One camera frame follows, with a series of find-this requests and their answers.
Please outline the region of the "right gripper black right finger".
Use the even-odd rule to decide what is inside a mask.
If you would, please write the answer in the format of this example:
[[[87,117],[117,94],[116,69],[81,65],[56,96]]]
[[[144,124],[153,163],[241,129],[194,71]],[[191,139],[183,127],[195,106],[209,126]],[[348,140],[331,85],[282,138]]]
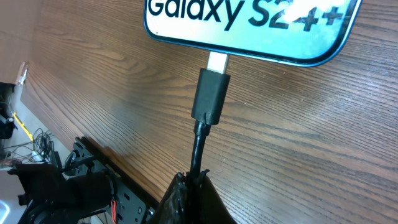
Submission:
[[[237,224],[207,176],[210,170],[190,178],[189,220],[199,224]]]

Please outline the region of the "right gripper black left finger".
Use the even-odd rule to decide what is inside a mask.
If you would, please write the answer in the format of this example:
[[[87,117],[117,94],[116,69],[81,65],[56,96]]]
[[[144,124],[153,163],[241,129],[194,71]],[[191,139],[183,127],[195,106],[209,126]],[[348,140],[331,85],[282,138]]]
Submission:
[[[183,173],[178,172],[159,207],[147,222],[149,224],[184,224],[187,217],[188,193],[186,177]]]

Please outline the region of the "Galaxy smartphone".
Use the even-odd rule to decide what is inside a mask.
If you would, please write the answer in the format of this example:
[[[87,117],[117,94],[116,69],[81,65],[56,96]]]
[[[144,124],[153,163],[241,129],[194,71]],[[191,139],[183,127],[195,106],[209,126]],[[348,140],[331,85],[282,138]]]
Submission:
[[[154,40],[296,67],[343,48],[361,0],[145,0]]]

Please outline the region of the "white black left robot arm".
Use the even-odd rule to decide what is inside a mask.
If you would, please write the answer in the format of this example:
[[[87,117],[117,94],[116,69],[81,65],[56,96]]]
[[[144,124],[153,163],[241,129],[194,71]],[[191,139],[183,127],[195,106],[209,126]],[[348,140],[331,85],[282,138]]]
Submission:
[[[7,173],[24,189],[18,196],[19,205],[26,206],[19,223],[78,223],[104,212],[117,192],[106,172],[66,179],[51,164],[16,164]]]

